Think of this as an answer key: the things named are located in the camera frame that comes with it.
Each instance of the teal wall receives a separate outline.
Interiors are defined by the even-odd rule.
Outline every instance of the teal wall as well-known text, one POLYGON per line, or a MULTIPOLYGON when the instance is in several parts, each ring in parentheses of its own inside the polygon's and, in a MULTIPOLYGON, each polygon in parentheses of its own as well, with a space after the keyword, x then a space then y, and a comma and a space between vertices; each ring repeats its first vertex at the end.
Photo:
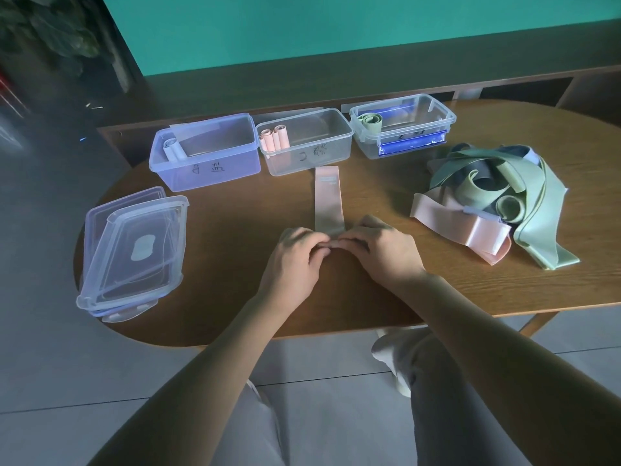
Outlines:
POLYGON ((621 18, 621 0, 104 0, 144 75, 621 18))

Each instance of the person's left hand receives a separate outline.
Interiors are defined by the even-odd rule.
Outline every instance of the person's left hand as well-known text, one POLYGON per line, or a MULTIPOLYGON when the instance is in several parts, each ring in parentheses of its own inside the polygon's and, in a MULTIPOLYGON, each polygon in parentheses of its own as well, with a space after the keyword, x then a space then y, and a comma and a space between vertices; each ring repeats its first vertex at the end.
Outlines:
POLYGON ((327 234, 309 228, 286 228, 269 257, 257 295, 289 316, 311 295, 321 262, 330 255, 328 248, 313 249, 329 241, 327 234))

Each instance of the table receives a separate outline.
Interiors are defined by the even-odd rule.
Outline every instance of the table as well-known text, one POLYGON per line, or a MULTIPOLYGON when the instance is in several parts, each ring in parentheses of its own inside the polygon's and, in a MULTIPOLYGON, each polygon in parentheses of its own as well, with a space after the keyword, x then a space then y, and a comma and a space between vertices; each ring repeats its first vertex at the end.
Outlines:
MULTIPOLYGON (((621 302, 621 129, 530 103, 475 100, 448 106, 457 122, 447 146, 521 143, 546 159, 570 189, 558 242, 582 262, 547 272, 514 245, 506 258, 490 266, 470 249, 409 218, 414 193, 426 191, 429 184, 425 162, 448 147, 369 160, 353 142, 352 156, 338 163, 346 226, 370 213, 412 234, 426 269, 444 276, 486 312, 540 314, 524 328, 527 334, 558 311, 621 302)), ((261 161, 261 172, 254 176, 179 193, 190 200, 183 282, 146 313, 108 327, 135 340, 174 347, 206 345, 221 333, 258 288, 283 228, 314 226, 314 171, 273 177, 261 161)), ((142 163, 100 203, 157 185, 162 181, 142 163)), ((82 236, 74 254, 76 281, 81 272, 82 236)), ((421 322, 371 281, 355 258, 337 249, 324 261, 311 296, 276 337, 421 322)))

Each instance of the clear plastic container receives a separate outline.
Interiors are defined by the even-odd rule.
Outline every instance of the clear plastic container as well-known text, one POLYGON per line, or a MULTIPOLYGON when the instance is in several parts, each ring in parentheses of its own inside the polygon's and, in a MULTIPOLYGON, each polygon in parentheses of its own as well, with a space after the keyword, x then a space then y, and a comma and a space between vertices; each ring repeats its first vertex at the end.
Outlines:
POLYGON ((273 176, 308 170, 349 158, 353 130, 338 109, 326 108, 256 126, 260 133, 283 124, 287 128, 289 148, 268 152, 260 147, 273 176))
POLYGON ((179 286, 188 206, 185 196, 172 196, 110 214, 85 273, 78 307, 120 322, 179 286))
POLYGON ((123 196, 110 203, 94 207, 87 212, 86 219, 84 219, 84 265, 82 266, 82 276, 88 273, 88 268, 91 265, 97 244, 99 244, 101 235, 104 233, 110 214, 127 206, 146 203, 147 201, 161 199, 162 197, 166 197, 164 188, 156 186, 130 194, 129 196, 123 196))
POLYGON ((149 168, 172 191, 185 191, 259 173, 259 137, 250 114, 176 125, 155 133, 149 168), (178 139, 188 155, 168 161, 164 142, 178 139))
POLYGON ((450 109, 427 94, 354 106, 350 118, 358 146, 371 159, 444 143, 457 120, 450 109), (365 113, 382 116, 381 132, 371 133, 362 124, 358 117, 365 113))

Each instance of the pants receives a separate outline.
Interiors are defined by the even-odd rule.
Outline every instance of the pants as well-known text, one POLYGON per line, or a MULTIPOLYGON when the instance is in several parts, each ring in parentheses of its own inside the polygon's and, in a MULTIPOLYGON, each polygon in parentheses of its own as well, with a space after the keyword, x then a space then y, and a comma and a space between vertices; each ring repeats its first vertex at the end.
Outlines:
MULTIPOLYGON (((390 332, 371 352, 411 389, 420 466, 530 465, 429 328, 390 332)), ((248 384, 212 465, 284 464, 274 411, 248 384)))

